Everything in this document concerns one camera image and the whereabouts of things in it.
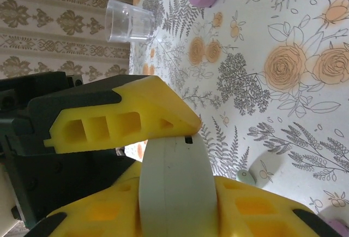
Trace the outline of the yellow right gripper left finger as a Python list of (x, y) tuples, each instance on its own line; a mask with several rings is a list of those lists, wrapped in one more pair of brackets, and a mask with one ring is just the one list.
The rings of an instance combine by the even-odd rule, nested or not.
[(142, 236), (141, 166), (133, 163), (109, 188), (51, 212), (27, 236)]

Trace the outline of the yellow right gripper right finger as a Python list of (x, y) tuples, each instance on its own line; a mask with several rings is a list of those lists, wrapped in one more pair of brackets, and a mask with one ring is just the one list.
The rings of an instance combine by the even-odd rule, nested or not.
[(226, 177), (214, 179), (220, 236), (339, 236), (299, 202)]

